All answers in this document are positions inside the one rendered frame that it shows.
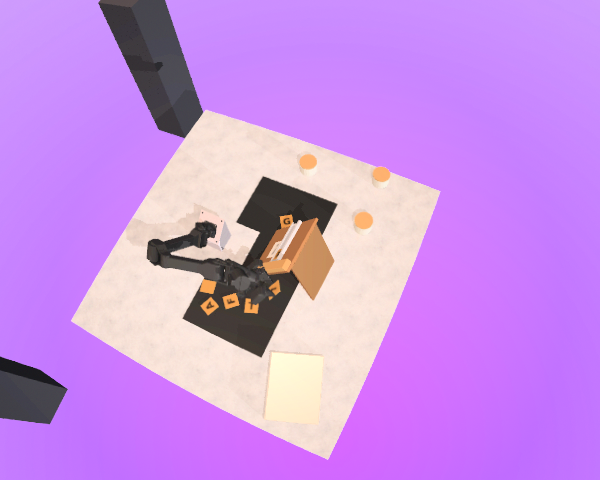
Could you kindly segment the white cylindrical container with orange lid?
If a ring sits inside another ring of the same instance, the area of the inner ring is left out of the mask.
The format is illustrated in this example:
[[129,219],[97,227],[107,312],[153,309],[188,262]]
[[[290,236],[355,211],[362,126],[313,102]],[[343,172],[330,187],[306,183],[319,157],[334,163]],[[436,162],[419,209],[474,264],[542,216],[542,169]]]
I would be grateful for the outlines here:
[[372,183],[378,189],[387,187],[390,179],[390,171],[385,167],[374,169]]
[[314,176],[317,173],[317,159],[311,154],[306,154],[300,158],[300,171],[306,177]]
[[373,218],[367,212],[359,212],[355,217],[354,229],[360,235],[367,235],[372,228]]

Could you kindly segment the white paper ticket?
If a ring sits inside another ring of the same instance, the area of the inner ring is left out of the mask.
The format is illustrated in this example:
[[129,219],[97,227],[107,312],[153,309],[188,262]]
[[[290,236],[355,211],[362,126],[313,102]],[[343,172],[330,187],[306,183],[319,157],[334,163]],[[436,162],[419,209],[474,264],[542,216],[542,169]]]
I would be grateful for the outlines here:
[[281,241],[276,242],[272,248],[272,250],[270,251],[269,255],[267,256],[267,258],[273,257],[274,253],[276,252],[278,246],[280,245]]

